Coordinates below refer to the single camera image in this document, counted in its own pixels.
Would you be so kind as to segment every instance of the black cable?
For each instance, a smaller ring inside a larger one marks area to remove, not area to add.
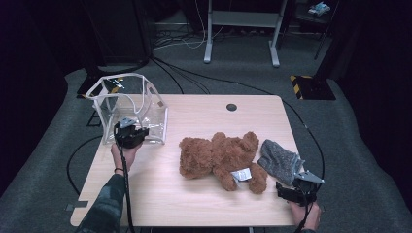
[[[297,226],[297,228],[296,228],[296,230],[294,231],[294,233],[299,233],[299,232],[302,230],[302,228],[305,226],[306,219],[308,218],[309,213],[310,213],[310,210],[308,210],[309,204],[308,204],[308,201],[307,201],[307,199],[306,199],[306,195],[305,195],[306,193],[302,191],[302,194],[303,194],[303,202],[304,202],[304,204],[305,204],[305,217],[304,217],[303,220],[299,223],[299,225]]]
[[[288,105],[289,108],[292,109],[292,111],[296,114],[297,118],[300,120],[300,122],[303,124],[303,126],[306,128],[306,130],[308,131],[308,133],[310,134],[310,136],[312,137],[313,141],[315,142],[316,146],[318,147],[318,151],[320,153],[321,156],[321,160],[322,160],[322,175],[321,175],[321,179],[323,180],[325,178],[325,157],[324,157],[324,153],[322,152],[321,146],[319,145],[318,141],[316,140],[315,136],[312,134],[312,131],[309,129],[309,127],[305,124],[305,122],[303,121],[303,119],[300,117],[300,115],[297,113],[297,111],[285,100],[282,99],[282,102],[285,103],[286,105]],[[319,183],[317,188],[316,188],[316,192],[319,191],[319,189],[321,188],[322,184]]]
[[[171,66],[170,64],[167,63],[163,63],[164,65],[168,66],[171,70],[173,70],[174,72],[176,72],[177,74],[179,74],[182,78],[186,79],[187,81],[195,84],[199,89],[201,89],[205,94],[210,94],[210,90],[206,87],[206,85],[204,85],[203,83],[192,79],[191,77],[185,75],[184,73],[182,73],[180,70],[176,69],[175,67]]]
[[[171,36],[172,32],[184,33],[183,35]],[[158,31],[157,39],[154,42],[155,49],[171,44],[174,41],[184,41],[195,38],[195,34],[189,32],[181,32],[179,30],[162,30]]]
[[[181,90],[182,94],[185,94],[183,92],[182,87],[179,85],[179,82],[175,79],[175,77],[172,76],[172,74],[170,74],[170,72],[168,72],[166,69],[164,69],[164,67],[162,67],[160,64],[158,64],[154,59],[151,58],[151,60],[158,66],[160,67],[164,72],[166,72],[170,78],[172,78],[172,80],[176,83],[176,85],[179,87],[179,89]]]
[[[180,68],[180,67],[174,66],[174,65],[172,65],[172,64],[169,64],[169,63],[161,60],[161,59],[158,58],[158,57],[153,57],[152,59],[155,59],[155,60],[157,60],[157,61],[159,61],[159,62],[161,62],[161,63],[163,63],[163,64],[165,64],[165,65],[167,64],[167,65],[169,65],[169,67],[173,67],[173,68],[176,68],[176,69],[178,69],[178,70],[181,70],[181,71],[184,71],[184,72],[187,72],[187,73],[189,73],[189,74],[196,75],[196,76],[199,76],[199,77],[202,77],[202,78],[205,78],[205,79],[209,79],[209,80],[213,80],[213,81],[219,81],[219,82],[225,82],[225,83],[240,84],[240,85],[244,85],[244,86],[246,86],[246,87],[249,87],[249,88],[252,88],[252,89],[255,89],[255,90],[259,90],[259,91],[264,92],[264,93],[269,94],[269,95],[274,95],[274,94],[272,94],[272,93],[270,93],[270,92],[268,92],[268,91],[266,91],[266,90],[263,90],[263,89],[260,89],[260,88],[257,88],[257,87],[254,87],[254,86],[245,84],[245,83],[239,83],[239,82],[234,82],[234,81],[229,81],[229,80],[222,80],[222,79],[217,79],[217,78],[212,78],[212,77],[200,75],[200,74],[194,73],[194,72],[192,72],[192,71],[188,71],[188,70],[182,69],[182,68]]]
[[[81,149],[81,148],[82,148],[84,145],[86,145],[87,143],[89,143],[89,142],[91,142],[91,141],[93,141],[93,140],[95,140],[95,139],[101,138],[102,136],[103,136],[103,135],[96,136],[96,137],[94,137],[94,138],[91,138],[91,139],[85,141],[85,142],[82,143],[81,145],[79,145],[79,146],[75,149],[75,151],[70,155],[69,160],[67,161],[67,164],[66,164],[66,174],[67,174],[67,178],[69,179],[70,184],[72,185],[73,189],[75,189],[75,191],[76,191],[76,193],[78,194],[78,196],[80,195],[80,191],[76,188],[76,186],[75,186],[75,184],[73,183],[73,180],[72,180],[72,178],[71,178],[71,176],[70,176],[70,163],[71,163],[73,157],[75,156],[76,152],[77,152],[79,149]]]
[[[115,139],[116,146],[118,147],[120,157],[121,157],[121,163],[123,165],[123,174],[124,174],[124,189],[125,189],[125,194],[126,194],[126,205],[127,205],[127,221],[128,221],[128,228],[130,229],[130,232],[134,232],[134,227],[133,227],[133,219],[131,217],[131,205],[130,205],[130,189],[129,189],[129,182],[128,182],[128,171],[127,171],[127,163],[126,159],[123,154],[123,146],[119,145],[118,140]]]

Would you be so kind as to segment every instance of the bracelet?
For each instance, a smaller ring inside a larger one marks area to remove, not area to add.
[[[121,170],[121,171],[123,171],[123,172],[124,172],[124,170],[123,170],[122,168],[115,168],[114,173],[116,173],[116,171],[117,171],[117,170]]]

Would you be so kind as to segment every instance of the cable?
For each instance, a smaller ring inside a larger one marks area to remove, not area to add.
[[[163,45],[167,45],[168,43],[173,42],[173,41],[182,41],[184,39],[191,39],[191,38],[194,37],[194,35],[190,35],[189,33],[185,33],[185,34],[179,35],[179,36],[171,36],[170,35],[171,34],[170,30],[169,31],[160,31],[160,32],[157,32],[157,33],[164,33],[164,35],[161,36],[161,37],[157,36],[158,38],[154,42],[154,44],[157,47],[163,47]]]
[[[170,77],[172,77],[172,79],[175,81],[176,84],[179,84],[179,83],[177,82],[177,80],[172,76],[172,74],[170,74],[169,72],[167,72],[160,64],[158,64],[158,63],[156,62],[156,60],[159,60],[158,58],[152,57],[151,60],[152,60],[157,66],[159,66],[161,69],[163,69]],[[191,77],[185,75],[185,74],[182,73],[180,70],[176,69],[175,67],[171,66],[170,64],[165,63],[165,62],[162,62],[161,60],[159,60],[159,61],[160,61],[161,63],[163,63],[164,65],[168,66],[171,70],[173,70],[173,71],[176,72],[177,74],[179,74],[182,78],[184,78],[184,79],[186,79],[187,81],[195,84],[195,85],[196,85],[197,87],[199,87],[199,89],[201,89],[205,94],[210,94],[210,90],[209,90],[203,83],[201,83],[201,82],[199,82],[199,81],[197,81],[197,80],[194,80],[194,79],[192,79]]]
[[[324,157],[324,153],[322,152],[321,146],[319,145],[318,141],[316,140],[315,136],[312,134],[312,131],[309,129],[309,127],[304,123],[303,119],[300,117],[300,115],[297,113],[297,111],[285,100],[282,99],[282,102],[285,103],[286,105],[288,105],[289,108],[292,109],[292,111],[296,114],[297,118],[299,118],[300,122],[303,124],[303,126],[306,128],[306,130],[308,131],[308,133],[310,134],[310,136],[312,137],[313,141],[315,142],[316,146],[318,147],[318,151],[320,153],[321,156],[321,160],[322,160],[322,175],[321,175],[321,179],[323,180],[325,178],[325,157]],[[319,183],[318,186],[316,187],[316,192],[319,191],[319,189],[321,188],[322,184]]]
[[[230,0],[230,4],[229,4],[229,11],[231,12],[231,3],[233,0]],[[222,29],[224,28],[224,25],[221,27],[221,29],[219,29],[219,31],[212,37],[212,40],[215,39],[216,36],[219,35],[219,33],[222,31]]]
[[[80,196],[80,191],[76,188],[76,186],[75,186],[75,184],[73,183],[73,180],[72,180],[72,178],[71,178],[71,176],[70,176],[70,163],[71,163],[73,157],[75,156],[76,152],[77,152],[79,149],[81,149],[81,148],[82,148],[84,145],[86,145],[87,143],[89,143],[89,142],[91,142],[91,141],[93,141],[93,140],[95,140],[95,139],[101,138],[102,136],[103,136],[103,135],[96,136],[96,137],[94,137],[94,138],[91,138],[91,139],[85,141],[85,142],[82,143],[81,145],[79,145],[79,146],[75,149],[75,151],[70,155],[69,160],[67,161],[67,164],[66,164],[66,174],[67,174],[67,178],[69,179],[70,184],[72,185],[73,189],[75,189],[75,191],[76,191],[76,193],[78,194],[78,196]]]
[[[151,58],[151,60],[152,60],[158,67],[160,67],[164,72],[166,72],[166,73],[170,76],[170,78],[172,78],[172,80],[175,81],[176,85],[179,87],[179,89],[181,90],[182,94],[185,94],[185,93],[183,92],[182,87],[179,85],[179,82],[177,82],[177,80],[175,79],[175,77],[173,77],[172,74],[170,74],[170,72],[168,72],[166,69],[164,69],[164,68],[163,68],[160,64],[158,64],[154,59]]]
[[[121,156],[121,163],[123,165],[123,174],[124,174],[124,189],[125,189],[125,194],[126,194],[126,205],[127,205],[127,221],[128,221],[128,228],[130,229],[130,232],[134,232],[134,227],[133,227],[133,219],[131,217],[131,205],[130,205],[130,188],[129,188],[129,183],[128,183],[128,171],[127,171],[127,163],[126,159],[123,154],[123,148],[122,145],[119,145],[118,140],[115,137],[115,142],[116,146],[118,147],[118,150],[120,152]]]
[[[196,75],[196,76],[199,76],[199,77],[202,77],[202,78],[205,78],[205,79],[209,79],[209,80],[213,80],[213,81],[219,81],[219,82],[225,82],[225,83],[240,84],[240,85],[244,85],[244,86],[246,86],[246,87],[249,87],[249,88],[252,88],[252,89],[255,89],[255,90],[259,90],[259,91],[264,92],[264,93],[269,94],[269,95],[274,95],[274,94],[272,94],[272,93],[270,93],[270,92],[268,92],[268,91],[266,91],[266,90],[263,90],[263,89],[260,89],[260,88],[257,88],[257,87],[254,87],[254,86],[245,84],[245,83],[239,83],[239,82],[234,82],[234,81],[222,80],[222,79],[217,79],[217,78],[212,78],[212,77],[208,77],[208,76],[196,74],[196,73],[194,73],[194,72],[192,72],[192,71],[188,71],[188,70],[182,69],[182,68],[180,68],[180,67],[171,65],[171,64],[169,64],[169,63],[167,63],[167,62],[165,62],[165,61],[163,61],[163,60],[161,60],[160,58],[157,58],[157,57],[153,57],[152,59],[155,59],[155,60],[157,60],[157,61],[159,61],[159,62],[161,62],[161,63],[163,63],[163,64],[165,64],[165,65],[168,65],[169,67],[173,67],[173,68],[176,68],[176,69],[178,69],[178,70],[181,70],[181,71],[184,71],[184,72],[187,72],[187,73],[189,73],[189,74]]]
[[[202,39],[201,42],[199,42],[199,45],[196,46],[196,47],[190,47],[189,44],[187,44],[187,46],[188,46],[189,48],[191,48],[191,49],[197,49],[197,48],[199,48],[199,47],[205,42],[205,38],[206,38],[205,26],[204,26],[204,24],[203,24],[203,20],[202,20],[202,17],[201,17],[201,15],[200,15],[199,7],[197,6],[197,0],[194,0],[194,4],[196,5],[197,15],[199,16],[200,23],[202,24],[203,39]]]
[[[306,219],[309,216],[310,210],[308,210],[308,201],[306,200],[306,196],[305,193],[302,191],[303,193],[303,202],[305,203],[305,217],[303,218],[303,220],[299,223],[299,225],[297,226],[296,230],[294,231],[294,233],[299,233],[302,228],[305,226],[306,223]]]

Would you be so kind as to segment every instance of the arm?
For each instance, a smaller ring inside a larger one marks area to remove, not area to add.
[[[136,151],[140,147],[141,145],[134,149],[123,149],[128,171],[134,162]],[[111,153],[115,167],[122,168],[121,156],[116,144],[112,145]],[[76,232],[119,232],[124,193],[123,171],[116,170],[115,174],[100,190],[96,201],[76,229]]]
[[[289,202],[292,210],[292,216],[294,224],[297,226],[305,217],[305,207],[300,207],[298,204],[294,202]],[[306,218],[306,223],[302,229],[302,233],[313,233],[319,227],[319,222],[321,220],[321,208],[319,207],[317,202],[313,202],[309,204],[309,215]]]

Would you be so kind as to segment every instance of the table top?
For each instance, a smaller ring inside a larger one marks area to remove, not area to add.
[[[277,196],[276,179],[268,176],[267,189],[253,194],[247,183],[225,191],[218,179],[188,180],[179,173],[179,143],[185,137],[212,139],[216,132],[243,137],[253,131],[259,138],[297,152],[282,100],[272,95],[161,95],[168,105],[165,145],[144,145],[129,172],[131,213],[136,226],[280,226],[293,225],[287,202]],[[229,111],[228,104],[236,105]],[[111,145],[97,149],[71,223],[78,226],[101,187],[113,175]],[[121,224],[127,224],[124,201]]]

